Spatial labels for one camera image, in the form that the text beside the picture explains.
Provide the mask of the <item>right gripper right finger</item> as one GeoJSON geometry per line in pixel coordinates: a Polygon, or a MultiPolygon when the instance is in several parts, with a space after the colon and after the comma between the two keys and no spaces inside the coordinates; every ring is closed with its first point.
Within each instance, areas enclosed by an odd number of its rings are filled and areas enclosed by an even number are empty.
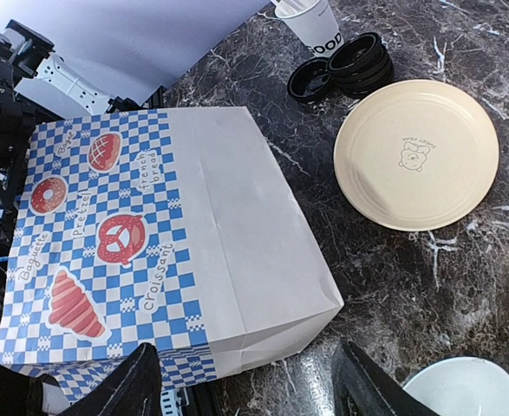
{"type": "Polygon", "coordinates": [[[410,414],[402,388],[352,341],[339,341],[331,378],[335,415],[410,414]]]}

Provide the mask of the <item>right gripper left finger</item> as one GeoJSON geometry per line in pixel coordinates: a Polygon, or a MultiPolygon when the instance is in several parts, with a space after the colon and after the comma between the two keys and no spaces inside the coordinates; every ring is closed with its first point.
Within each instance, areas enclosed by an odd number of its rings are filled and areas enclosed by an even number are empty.
{"type": "Polygon", "coordinates": [[[61,415],[161,415],[156,348],[140,344],[99,386],[61,415]]]}

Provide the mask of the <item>blue checkered paper bag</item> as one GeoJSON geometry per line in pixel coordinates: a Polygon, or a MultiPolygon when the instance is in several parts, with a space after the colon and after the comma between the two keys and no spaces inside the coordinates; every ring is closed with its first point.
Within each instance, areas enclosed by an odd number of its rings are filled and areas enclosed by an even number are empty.
{"type": "Polygon", "coordinates": [[[245,107],[151,109],[39,125],[0,323],[0,365],[69,400],[139,345],[165,389],[301,352],[343,307],[245,107]]]}

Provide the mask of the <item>stack of black lids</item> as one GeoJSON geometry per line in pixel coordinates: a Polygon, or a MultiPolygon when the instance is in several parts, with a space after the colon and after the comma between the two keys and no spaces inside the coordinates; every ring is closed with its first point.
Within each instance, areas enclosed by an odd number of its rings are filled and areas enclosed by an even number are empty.
{"type": "Polygon", "coordinates": [[[395,69],[382,38],[366,32],[341,46],[327,61],[327,72],[339,90],[362,99],[393,81],[395,69]]]}

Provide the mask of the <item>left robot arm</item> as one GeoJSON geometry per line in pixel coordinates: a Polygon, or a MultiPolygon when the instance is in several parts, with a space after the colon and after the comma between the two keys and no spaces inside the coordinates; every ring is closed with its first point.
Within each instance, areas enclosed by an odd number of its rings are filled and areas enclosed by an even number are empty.
{"type": "Polygon", "coordinates": [[[43,85],[90,115],[157,107],[166,92],[159,86],[143,103],[107,93],[72,69],[50,39],[9,20],[0,30],[0,209],[14,204],[35,126],[61,117],[33,99],[31,88],[43,85]]]}

